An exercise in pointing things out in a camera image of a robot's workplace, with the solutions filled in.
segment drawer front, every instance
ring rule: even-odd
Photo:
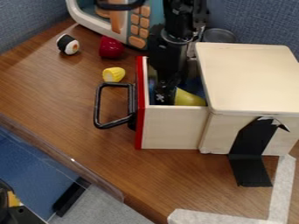
[[[196,150],[207,117],[206,107],[149,106],[144,115],[143,149]]]
[[[150,105],[147,58],[137,59],[137,149],[196,150],[208,107]]]
[[[228,154],[239,130],[256,118],[256,116],[246,115],[211,114],[198,147],[200,152]],[[286,155],[298,140],[299,118],[276,117],[276,119],[288,126],[290,132],[278,129],[264,150],[263,155]]]

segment toy microwave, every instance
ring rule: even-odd
[[[288,154],[299,138],[299,65],[293,53],[282,45],[219,43],[197,43],[196,53],[207,107],[151,105],[148,58],[138,57],[136,84],[99,86],[95,126],[129,123],[137,149],[228,154],[243,138],[262,144],[263,155]],[[101,89],[111,85],[129,89],[129,114],[101,124]]]
[[[132,0],[108,2],[130,4]],[[146,0],[143,6],[129,11],[102,10],[94,0],[66,0],[66,5],[72,18],[80,25],[142,50],[147,49],[150,28],[164,21],[163,0]]]

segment black handle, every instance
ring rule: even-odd
[[[100,111],[101,111],[101,90],[105,87],[112,88],[128,88],[128,116],[121,119],[100,123]],[[96,90],[95,102],[94,102],[94,126],[100,130],[106,130],[115,126],[129,123],[135,118],[136,112],[136,98],[135,98],[135,86],[129,83],[117,83],[117,82],[104,82],[100,84]]]
[[[105,3],[96,1],[96,5],[105,11],[131,11],[137,7],[142,6],[146,0],[136,0],[133,3]]]
[[[3,223],[8,216],[9,198],[8,191],[13,189],[4,180],[0,179],[0,223]]]

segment gray carpet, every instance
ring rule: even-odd
[[[152,224],[132,208],[91,185],[65,214],[49,224]]]

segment wooden desk surface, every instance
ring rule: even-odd
[[[80,53],[65,56],[55,41],[62,33],[79,40]],[[135,132],[126,125],[99,130],[93,124],[94,93],[106,67],[123,67],[123,81],[135,80],[135,56],[126,49],[120,60],[98,56],[100,35],[71,19],[3,54],[0,60],[0,123],[60,162],[99,184],[75,159],[124,194],[124,202],[155,223],[166,223],[176,208],[266,219],[272,188],[236,186],[226,156],[196,150],[135,150]],[[125,115],[122,90],[104,92],[103,120]],[[22,130],[23,126],[34,135]],[[297,158],[299,153],[293,150]],[[266,157],[271,177],[277,157]],[[299,171],[289,223],[299,220]]]

